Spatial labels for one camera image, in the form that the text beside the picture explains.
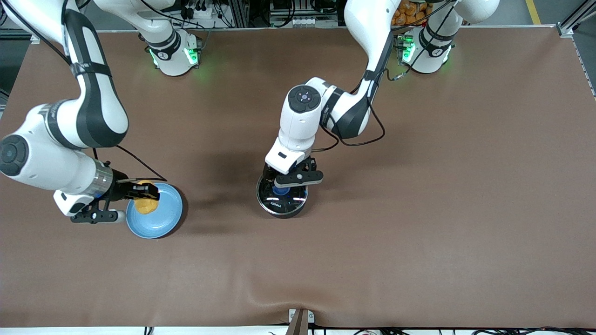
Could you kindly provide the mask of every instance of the blue plate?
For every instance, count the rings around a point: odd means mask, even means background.
[[[128,228],[142,238],[160,238],[172,231],[182,217],[182,197],[169,184],[156,182],[159,189],[157,209],[149,214],[141,214],[135,208],[133,200],[126,208],[126,224]]]

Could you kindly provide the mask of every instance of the wire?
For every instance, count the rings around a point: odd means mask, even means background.
[[[271,24],[271,22],[269,22],[269,20],[267,20],[267,18],[265,18],[265,13],[268,12],[268,11],[271,12],[270,9],[269,10],[263,10],[263,8],[264,8],[263,4],[266,3],[266,2],[267,2],[267,0],[261,0],[259,11],[260,11],[261,19],[263,20],[263,22],[265,22],[267,24],[268,27],[271,27],[271,28],[282,28],[282,27],[287,26],[290,22],[292,22],[292,20],[294,19],[295,14],[296,14],[296,4],[294,3],[293,0],[288,0],[288,3],[290,4],[288,6],[288,18],[280,26],[276,26],[274,24]]]
[[[62,52],[60,52],[60,50],[58,50],[58,48],[56,48],[52,43],[50,43],[50,41],[48,41],[47,38],[45,38],[43,35],[41,35],[35,28],[33,28],[31,26],[31,24],[29,24],[27,21],[25,21],[25,19],[23,19],[23,17],[21,16],[21,14],[19,14],[16,10],[14,10],[14,8],[7,2],[5,1],[1,1],[2,4],[11,12],[13,12],[13,14],[17,17],[17,19],[19,21],[21,21],[29,30],[31,30],[31,32],[39,37],[40,40],[42,40],[44,43],[46,43],[52,50],[54,50],[59,56],[60,58],[62,58],[66,64],[71,65],[72,62],[70,61],[70,59],[68,57],[66,57]]]
[[[335,135],[333,135],[333,133],[328,131],[327,128],[325,128],[325,127],[322,127],[322,128],[323,128],[323,131],[325,131],[327,133],[327,135],[333,137],[336,140],[336,142],[331,147],[314,149],[314,150],[312,150],[313,153],[322,153],[323,151],[331,150],[339,144],[339,139]]]
[[[209,41],[209,36],[211,36],[211,30],[213,30],[213,28],[209,29],[209,32],[207,33],[207,38],[205,39],[205,43],[203,44],[203,46],[201,46],[201,51],[207,48],[207,42]]]
[[[391,31],[392,31],[392,32],[394,32],[395,30],[401,30],[401,29],[404,29],[404,28],[408,28],[408,27],[415,26],[415,25],[417,25],[418,23],[421,23],[422,21],[424,21],[424,20],[426,20],[427,18],[431,17],[431,16],[432,16],[432,15],[434,15],[436,12],[438,12],[438,11],[442,10],[442,9],[443,9],[443,8],[445,8],[445,7],[446,7],[448,4],[450,4],[451,2],[454,2],[454,1],[456,1],[456,0],[447,1],[446,3],[442,4],[442,5],[441,5],[439,8],[437,8],[436,10],[433,10],[432,12],[430,12],[430,14],[429,14],[429,15],[427,15],[427,16],[425,16],[425,17],[421,18],[420,20],[416,20],[416,21],[414,21],[414,22],[412,22],[412,23],[410,23],[410,24],[406,24],[405,26],[399,26],[399,27],[396,27],[396,28],[392,28],[392,29],[391,29]]]
[[[213,1],[213,8],[217,12],[218,17],[221,15],[221,20],[223,21],[223,23],[226,26],[228,26],[228,28],[234,28],[235,27],[235,26],[232,25],[232,23],[230,21],[228,21],[228,18],[225,16],[224,10],[222,9],[222,4],[219,2],[219,0]]]
[[[485,329],[480,329],[480,330],[476,330],[474,333],[472,333],[472,335],[478,335],[478,334],[490,334],[490,335],[502,335],[503,333],[500,332],[500,330],[495,330],[495,332],[489,331],[489,330],[485,330]],[[536,329],[532,329],[532,330],[528,330],[528,331],[524,331],[524,332],[520,332],[519,330],[514,330],[514,331],[507,331],[505,334],[509,334],[509,335],[513,335],[513,334],[519,334],[519,335],[528,335],[531,333],[534,333],[536,331],[558,331],[561,333],[567,333],[567,334],[572,334],[572,335],[581,335],[580,332],[569,329],[569,328],[557,328],[557,327],[540,327],[540,328],[536,328]]]
[[[77,7],[81,10],[81,9],[83,9],[83,7],[87,6],[90,2],[91,2],[91,0],[87,0],[82,5],[77,6]]]
[[[358,82],[358,84],[356,85],[356,87],[354,87],[354,89],[350,91],[350,94],[354,94],[354,92],[356,92],[356,91],[357,91],[357,90],[360,88],[360,83],[361,83],[361,82],[362,82],[362,81],[359,81],[359,82]]]
[[[321,7],[317,7],[315,0],[311,0],[311,7],[312,9],[314,9],[315,11],[321,13],[321,14],[333,14],[335,12],[337,12],[337,6],[338,6],[338,2],[335,2],[335,6],[332,9],[329,8],[321,8]]]
[[[158,176],[159,178],[143,178],[143,179],[147,179],[147,180],[159,180],[159,181],[164,181],[167,182],[167,179],[164,178],[161,174],[157,173],[157,171],[155,171],[154,169],[151,168],[151,166],[147,165],[145,162],[143,162],[139,157],[137,157],[134,153],[131,153],[130,151],[128,151],[127,149],[125,149],[124,147],[117,145],[116,146],[118,149],[124,151],[125,153],[129,154],[132,156],[132,158],[136,159],[140,164],[142,164],[144,167],[146,167],[149,171],[153,172],[156,176]]]
[[[2,6],[2,3],[0,2],[0,20],[2,20],[2,18],[4,18],[4,20],[0,23],[0,26],[2,26],[6,20],[8,20],[8,13],[6,13],[4,11],[4,7]]]
[[[178,22],[182,22],[182,23],[194,24],[195,26],[197,26],[197,28],[201,28],[201,29],[207,29],[207,28],[203,27],[202,25],[200,25],[200,24],[198,24],[198,23],[194,23],[194,22],[186,21],[186,20],[183,20],[183,19],[181,19],[181,18],[177,18],[177,17],[174,17],[174,16],[169,16],[169,15],[163,14],[162,12],[158,11],[157,9],[155,9],[155,8],[151,7],[151,5],[149,5],[149,4],[148,4],[148,3],[147,3],[145,0],[140,0],[140,1],[141,1],[141,2],[142,2],[144,5],[145,5],[145,6],[147,6],[147,8],[149,8],[150,10],[154,11],[155,13],[157,13],[157,14],[159,14],[159,15],[163,16],[163,17],[167,17],[167,18],[170,18],[170,19],[172,19],[172,20],[176,20],[176,21],[178,21]]]

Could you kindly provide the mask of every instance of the yellow sponge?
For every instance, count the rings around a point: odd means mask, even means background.
[[[153,184],[151,181],[142,180],[137,184]],[[157,209],[158,200],[153,199],[135,199],[135,208],[141,214],[149,214]]]

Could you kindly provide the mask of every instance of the yellow object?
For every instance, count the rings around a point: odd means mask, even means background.
[[[151,181],[147,181],[147,180],[142,180],[137,182],[137,184],[153,184]],[[136,210],[141,213],[141,214],[149,214],[153,211],[155,211],[157,209],[157,206],[159,205],[159,201],[158,200],[153,200],[153,199],[135,199],[135,208]]]
[[[540,17],[538,17],[538,12],[536,10],[536,5],[534,4],[534,0],[526,0],[527,11],[530,12],[530,17],[532,18],[533,24],[540,24]]]

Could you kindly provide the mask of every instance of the brown mat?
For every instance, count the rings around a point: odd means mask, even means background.
[[[438,73],[385,81],[387,137],[317,154],[326,179],[287,221],[255,184],[287,91],[361,77],[346,30],[213,33],[183,77],[152,69],[136,34],[101,40],[131,119],[123,145],[182,189],[188,217],[143,240],[71,224],[52,192],[0,178],[1,326],[272,324],[304,307],[326,326],[596,327],[596,104],[554,29],[464,29]],[[31,46],[0,134],[77,94]]]

